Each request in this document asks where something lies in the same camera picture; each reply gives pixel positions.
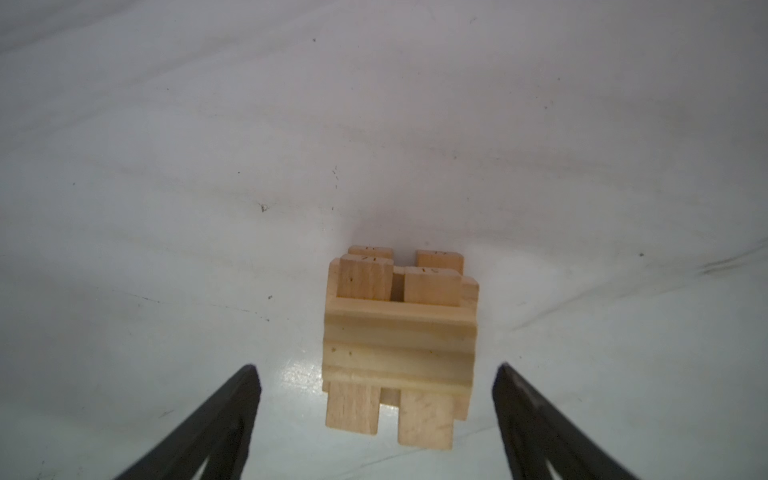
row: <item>white surface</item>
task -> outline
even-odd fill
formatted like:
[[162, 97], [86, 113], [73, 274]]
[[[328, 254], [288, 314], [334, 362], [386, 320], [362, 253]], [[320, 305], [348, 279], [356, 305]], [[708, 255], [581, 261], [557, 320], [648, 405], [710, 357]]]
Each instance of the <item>white surface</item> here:
[[[2, 477], [110, 478], [253, 362], [245, 478], [507, 478], [508, 360], [642, 478], [765, 478], [767, 24], [762, 2], [4, 2]], [[351, 243], [461, 251], [481, 284], [453, 452], [397, 445], [388, 407], [376, 437], [323, 424]]]

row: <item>light wood block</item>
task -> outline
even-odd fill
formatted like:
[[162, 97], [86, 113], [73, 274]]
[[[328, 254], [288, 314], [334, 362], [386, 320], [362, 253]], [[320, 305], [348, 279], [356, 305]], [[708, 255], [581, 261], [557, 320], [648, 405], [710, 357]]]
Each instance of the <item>light wood block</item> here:
[[[327, 382], [323, 383], [323, 391], [327, 392], [325, 387]], [[382, 405], [400, 407], [400, 390], [382, 389]], [[453, 419], [465, 421], [469, 417], [469, 395], [460, 395], [453, 397]]]
[[392, 249], [350, 247], [329, 265], [326, 424], [373, 435], [379, 406], [395, 406], [400, 443], [450, 449], [453, 420], [469, 411], [479, 285], [459, 273], [457, 253], [417, 252], [418, 269], [392, 257]]
[[417, 250], [416, 266], [431, 266], [434, 268], [450, 268], [459, 275], [464, 275], [464, 256], [456, 252], [440, 252], [437, 250]]
[[394, 266], [392, 268], [392, 297], [393, 302], [402, 302], [406, 290], [406, 268], [404, 266]]
[[471, 276], [462, 277], [462, 306], [477, 312], [480, 285]]
[[326, 426], [375, 435], [379, 430], [379, 387], [331, 382], [328, 385]]
[[323, 343], [323, 378], [392, 389], [471, 395], [475, 355]]
[[397, 442], [423, 449], [450, 450], [453, 446], [453, 397], [402, 390]]
[[392, 296], [392, 259], [347, 253], [339, 262], [337, 296], [389, 300]]
[[347, 253], [352, 255], [363, 255], [367, 257], [383, 257], [392, 260], [395, 258], [395, 251], [388, 247], [365, 247], [363, 245], [352, 245]]
[[447, 268], [407, 266], [403, 298], [406, 303], [460, 306], [462, 276]]
[[460, 395], [453, 397], [453, 418], [456, 420], [466, 420], [469, 416], [469, 395]]
[[[388, 300], [392, 294], [391, 259], [346, 254], [339, 260], [338, 271], [336, 296]], [[326, 308], [333, 298], [329, 285]], [[376, 434], [381, 387], [324, 379], [329, 382], [326, 425], [350, 432]]]

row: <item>horizontal wooden block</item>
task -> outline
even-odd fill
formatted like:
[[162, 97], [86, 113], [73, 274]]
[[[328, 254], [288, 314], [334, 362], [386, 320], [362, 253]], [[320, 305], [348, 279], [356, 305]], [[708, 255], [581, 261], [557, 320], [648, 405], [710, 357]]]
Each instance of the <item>horizontal wooden block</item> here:
[[393, 329], [374, 322], [344, 322], [327, 323], [323, 341], [435, 352], [474, 353], [477, 335], [472, 328]]
[[389, 258], [347, 253], [339, 262], [336, 295], [345, 298], [389, 300], [392, 296], [392, 267]]
[[464, 275], [464, 256], [456, 252], [417, 250], [416, 266], [450, 268], [452, 270], [456, 270], [459, 275]]
[[462, 276], [447, 268], [407, 266], [403, 298], [407, 303], [459, 306]]
[[472, 394], [472, 385], [425, 377], [405, 376], [387, 372], [350, 369], [323, 364], [323, 378], [329, 382], [349, 382], [359, 385], [380, 386], [383, 389], [412, 389], [423, 392], [445, 393], [451, 396]]
[[423, 449], [450, 450], [453, 446], [453, 397], [402, 390], [397, 442]]
[[475, 355], [323, 342], [323, 378], [453, 395], [472, 393]]
[[390, 260], [395, 258], [395, 251], [388, 247], [365, 247], [363, 245], [352, 245], [347, 253], [352, 255], [364, 255], [368, 257], [383, 257]]
[[328, 298], [325, 324], [329, 323], [365, 323], [392, 329], [435, 330], [437, 333], [454, 328], [477, 336], [475, 312], [461, 306]]
[[379, 387], [331, 382], [328, 385], [326, 426], [375, 435], [379, 429], [380, 399]]

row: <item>wooden block stack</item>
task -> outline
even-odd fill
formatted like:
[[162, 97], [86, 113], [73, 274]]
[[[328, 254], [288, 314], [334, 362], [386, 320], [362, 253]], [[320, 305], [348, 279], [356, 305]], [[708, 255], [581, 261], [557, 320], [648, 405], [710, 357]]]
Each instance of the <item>wooden block stack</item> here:
[[469, 411], [479, 285], [458, 253], [417, 250], [415, 266], [392, 258], [355, 246], [330, 264], [326, 425], [375, 435], [383, 403], [399, 407], [400, 444], [447, 450]]

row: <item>upright wooden block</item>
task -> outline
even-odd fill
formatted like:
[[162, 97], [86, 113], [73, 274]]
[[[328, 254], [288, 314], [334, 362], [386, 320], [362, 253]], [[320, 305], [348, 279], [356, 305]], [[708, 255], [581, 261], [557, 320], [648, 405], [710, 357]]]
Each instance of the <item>upright wooden block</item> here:
[[450, 450], [453, 446], [453, 409], [451, 396], [402, 390], [397, 442], [423, 449]]
[[393, 302], [402, 302], [406, 290], [406, 268], [404, 266], [395, 266], [392, 269], [392, 297]]
[[392, 296], [392, 259], [347, 253], [339, 262], [336, 295], [345, 298], [389, 300]]
[[347, 382], [330, 382], [326, 426], [375, 435], [379, 430], [381, 389]]
[[462, 276], [447, 268], [407, 266], [403, 297], [407, 303], [459, 306]]
[[433, 266], [435, 268], [450, 268], [459, 275], [464, 275], [464, 256], [456, 252], [439, 252], [436, 250], [417, 250], [416, 266]]
[[363, 245], [352, 245], [347, 253], [352, 255], [363, 255], [365, 257], [383, 257], [392, 260], [395, 258], [395, 251], [388, 247], [365, 247]]

